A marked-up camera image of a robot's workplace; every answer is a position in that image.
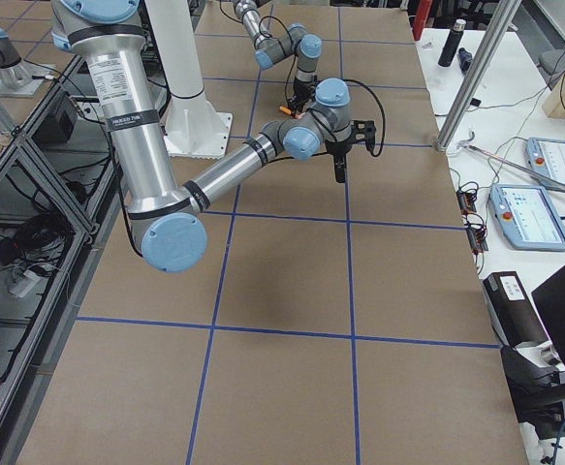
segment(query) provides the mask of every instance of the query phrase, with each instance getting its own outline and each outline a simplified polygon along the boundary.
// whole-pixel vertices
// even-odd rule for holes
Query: robot label sticker
[[[133,98],[120,58],[92,63],[88,69],[101,105]]]

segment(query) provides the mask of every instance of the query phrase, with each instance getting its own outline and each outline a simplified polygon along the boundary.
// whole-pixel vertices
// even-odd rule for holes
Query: touchscreen display
[[[539,140],[538,144],[547,163],[549,177],[565,184],[565,143]]]
[[[563,242],[562,234],[553,221],[541,191],[503,188],[502,194],[524,242]]]

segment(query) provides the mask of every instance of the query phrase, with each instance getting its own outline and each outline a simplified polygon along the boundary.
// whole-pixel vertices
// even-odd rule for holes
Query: orange object
[[[414,26],[412,28],[414,41],[418,41],[422,36],[422,31],[424,30],[424,25],[428,19],[432,3],[433,0],[420,0],[420,5],[418,5],[418,11],[416,12],[416,18],[414,19]]]

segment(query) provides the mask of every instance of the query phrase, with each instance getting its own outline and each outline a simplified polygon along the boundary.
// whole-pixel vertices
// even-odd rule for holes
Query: blue tape grid
[[[25,12],[23,12],[17,21],[21,19],[30,8],[36,2],[31,2],[31,5]],[[273,13],[273,6],[270,8],[270,15]],[[43,38],[35,43],[35,46],[26,55],[29,57],[37,48],[39,44],[46,43],[45,38],[49,33],[46,33]],[[241,37],[244,36],[232,36],[232,35],[210,35],[210,34],[197,34],[198,36],[206,37]],[[413,43],[397,43],[397,42],[377,42],[377,41],[348,41],[343,39],[342,35],[342,21],[341,21],[341,10],[338,9],[338,40],[325,42],[338,42],[340,51],[340,76],[343,78],[343,66],[342,66],[342,44],[343,43],[359,43],[359,44],[381,44],[381,45],[395,45],[395,46],[412,46]],[[284,83],[282,81],[266,80],[261,79],[261,72],[258,74],[258,78],[254,80],[249,79],[230,79],[223,77],[205,77],[208,80],[245,80],[256,82],[256,89],[254,92],[254,98],[252,102],[252,108],[250,112],[250,121],[248,125],[248,134],[251,134],[252,124],[254,120],[254,112],[256,108],[256,102],[258,99],[259,87],[261,82],[267,83]],[[387,86],[387,85],[371,85],[373,88],[393,88],[393,89],[407,89],[407,90],[425,90],[425,87],[403,87],[403,86]],[[233,139],[245,139],[244,137],[233,137]],[[401,146],[401,147],[426,147],[429,148],[430,145],[427,144],[408,144],[408,143],[385,143],[387,146]],[[353,379],[353,406],[354,406],[354,431],[355,431],[355,448],[356,448],[356,465],[361,465],[361,435],[360,435],[360,401],[359,401],[359,386],[358,386],[358,363],[357,363],[357,341],[372,341],[381,343],[397,343],[397,344],[414,344],[414,345],[430,345],[430,346],[447,346],[447,347],[463,347],[463,348],[476,348],[476,349],[498,349],[497,345],[493,344],[481,344],[481,343],[466,343],[466,342],[455,342],[455,341],[435,341],[435,340],[420,340],[420,339],[407,339],[407,338],[393,338],[393,337],[379,337],[370,335],[359,335],[356,334],[356,322],[355,322],[355,299],[354,299],[354,282],[353,282],[353,247],[352,247],[352,224],[361,225],[374,225],[374,226],[387,226],[387,227],[406,227],[406,228],[428,228],[428,229],[439,229],[439,230],[453,230],[462,231],[463,227],[446,227],[437,225],[414,225],[414,224],[400,224],[400,223],[381,223],[381,222],[371,222],[362,220],[351,220],[350,212],[350,192],[349,184],[345,184],[345,219],[331,219],[331,218],[310,218],[310,217],[294,217],[294,216],[275,216],[275,215],[261,215],[261,214],[249,214],[249,213],[237,213],[237,206],[240,196],[240,186],[237,187],[235,191],[235,202],[233,205],[232,212],[218,212],[218,211],[208,211],[207,214],[213,215],[228,215],[231,216],[231,223],[229,225],[226,251],[224,254],[224,259],[222,262],[222,267],[220,271],[220,279],[218,284],[217,295],[215,299],[215,306],[213,310],[213,316],[210,325],[199,325],[199,324],[189,324],[189,323],[179,323],[179,322],[156,322],[156,321],[146,321],[146,320],[126,320],[126,319],[116,319],[116,318],[102,318],[102,317],[78,317],[81,322],[96,322],[96,323],[114,323],[114,324],[128,324],[128,325],[145,325],[145,326],[171,326],[171,327],[185,327],[185,328],[197,328],[208,330],[208,340],[206,351],[204,355],[203,371],[201,375],[201,382],[199,386],[198,399],[196,404],[196,409],[194,412],[194,418],[192,422],[192,429],[190,434],[189,448],[187,452],[187,457],[185,460],[186,465],[191,465],[194,447],[196,445],[196,437],[198,433],[198,422],[200,418],[200,411],[202,409],[204,389],[206,385],[206,378],[208,373],[208,367],[210,364],[210,357],[213,348],[215,331],[231,331],[231,332],[251,332],[251,333],[261,333],[261,334],[276,334],[276,335],[291,335],[291,336],[303,336],[303,337],[318,337],[318,338],[328,338],[328,339],[343,339],[349,340],[351,344],[351,364],[352,364],[352,379]],[[268,328],[252,328],[252,327],[242,327],[242,326],[227,326],[218,325],[217,317],[219,313],[221,295],[224,288],[224,281],[226,278],[226,269],[228,265],[228,258],[230,249],[232,246],[233,232],[235,227],[236,217],[254,217],[254,218],[264,218],[264,219],[286,219],[286,220],[296,220],[296,221],[319,221],[319,222],[333,222],[333,223],[344,223],[346,224],[346,236],[347,236],[347,268],[348,268],[348,282],[349,282],[349,318],[350,318],[350,334],[337,334],[337,333],[325,333],[325,332],[313,332],[313,331],[290,331],[290,330],[280,330],[280,329],[268,329]]]

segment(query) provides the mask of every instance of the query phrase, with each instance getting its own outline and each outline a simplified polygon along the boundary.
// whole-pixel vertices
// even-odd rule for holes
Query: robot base
[[[43,65],[47,66],[47,68],[55,68],[55,65],[46,65],[45,63],[43,63]],[[47,68],[31,65],[29,63],[26,63],[26,67],[32,76],[45,76],[46,74],[51,73],[51,71]],[[37,90],[39,90],[39,87],[41,87],[41,84],[44,82],[46,82],[44,79],[32,79],[32,82],[29,84],[24,85],[18,90],[14,90],[4,85],[4,82],[2,82],[2,79],[0,78],[0,97],[19,97],[29,99],[37,93]]]
[[[171,157],[222,158],[226,154],[233,115],[217,112],[209,102],[204,103],[200,108],[186,108],[180,103],[171,106],[164,137]]]

